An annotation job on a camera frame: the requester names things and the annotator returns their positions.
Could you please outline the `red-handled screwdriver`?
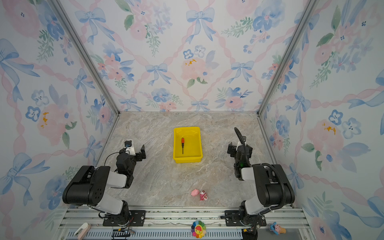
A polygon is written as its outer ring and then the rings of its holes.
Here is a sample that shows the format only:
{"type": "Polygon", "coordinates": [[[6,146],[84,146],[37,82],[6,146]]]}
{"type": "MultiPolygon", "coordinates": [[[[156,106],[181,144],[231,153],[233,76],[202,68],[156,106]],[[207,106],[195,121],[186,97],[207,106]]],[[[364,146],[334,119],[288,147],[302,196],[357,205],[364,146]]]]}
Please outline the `red-handled screwdriver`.
{"type": "Polygon", "coordinates": [[[181,139],[181,145],[182,145],[182,154],[184,154],[185,138],[181,139]]]}

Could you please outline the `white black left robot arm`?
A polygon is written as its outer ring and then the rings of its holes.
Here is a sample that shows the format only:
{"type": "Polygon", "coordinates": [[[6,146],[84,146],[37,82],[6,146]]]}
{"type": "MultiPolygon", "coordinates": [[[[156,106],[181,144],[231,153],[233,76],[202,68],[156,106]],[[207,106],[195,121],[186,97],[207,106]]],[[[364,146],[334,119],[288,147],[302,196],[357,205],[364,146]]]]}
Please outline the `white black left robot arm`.
{"type": "Polygon", "coordinates": [[[129,189],[137,162],[145,158],[145,146],[136,152],[132,141],[125,141],[125,147],[118,152],[115,172],[109,166],[82,166],[65,188],[63,202],[99,211],[104,227],[142,227],[146,211],[130,210],[126,201],[116,199],[106,190],[129,189]]]}

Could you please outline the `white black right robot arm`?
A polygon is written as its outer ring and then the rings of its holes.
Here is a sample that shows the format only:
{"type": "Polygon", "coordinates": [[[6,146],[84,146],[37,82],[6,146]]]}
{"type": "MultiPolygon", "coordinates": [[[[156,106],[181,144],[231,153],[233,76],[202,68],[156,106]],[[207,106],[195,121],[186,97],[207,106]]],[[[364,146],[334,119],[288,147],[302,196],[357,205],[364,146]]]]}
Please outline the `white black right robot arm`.
{"type": "Polygon", "coordinates": [[[237,133],[239,142],[228,146],[228,154],[235,159],[235,177],[240,181],[255,183],[256,194],[243,201],[236,214],[225,216],[245,226],[257,225],[262,217],[274,210],[293,204],[296,197],[290,181],[281,165],[250,163],[253,148],[246,143],[246,137],[237,133]]]}

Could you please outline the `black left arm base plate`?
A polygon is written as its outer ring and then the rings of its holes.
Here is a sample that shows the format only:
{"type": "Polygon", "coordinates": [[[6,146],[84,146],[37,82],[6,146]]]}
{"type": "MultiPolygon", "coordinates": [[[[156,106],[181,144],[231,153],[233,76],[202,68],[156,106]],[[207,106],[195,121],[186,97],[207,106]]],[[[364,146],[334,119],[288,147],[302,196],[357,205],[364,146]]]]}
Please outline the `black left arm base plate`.
{"type": "Polygon", "coordinates": [[[106,214],[104,227],[143,227],[146,219],[145,210],[129,210],[119,215],[106,214]]]}

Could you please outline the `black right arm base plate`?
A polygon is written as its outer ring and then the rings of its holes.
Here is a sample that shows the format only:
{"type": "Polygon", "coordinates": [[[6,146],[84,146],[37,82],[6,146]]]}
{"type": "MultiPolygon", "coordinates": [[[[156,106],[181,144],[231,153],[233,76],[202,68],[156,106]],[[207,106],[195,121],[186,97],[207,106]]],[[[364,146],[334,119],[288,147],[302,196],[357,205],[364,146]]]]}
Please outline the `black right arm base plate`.
{"type": "Polygon", "coordinates": [[[260,215],[248,215],[244,211],[240,210],[226,210],[224,215],[220,216],[222,220],[225,220],[227,227],[266,227],[267,222],[264,216],[260,215]]]}

